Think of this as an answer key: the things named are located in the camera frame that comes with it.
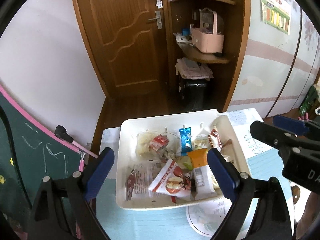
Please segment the person's hand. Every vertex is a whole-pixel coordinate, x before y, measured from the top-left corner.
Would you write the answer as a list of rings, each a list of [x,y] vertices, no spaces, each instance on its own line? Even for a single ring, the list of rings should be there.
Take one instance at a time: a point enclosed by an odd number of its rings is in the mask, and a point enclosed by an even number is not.
[[[296,227],[296,239],[302,238],[318,213],[319,195],[312,192],[306,202],[304,213]]]

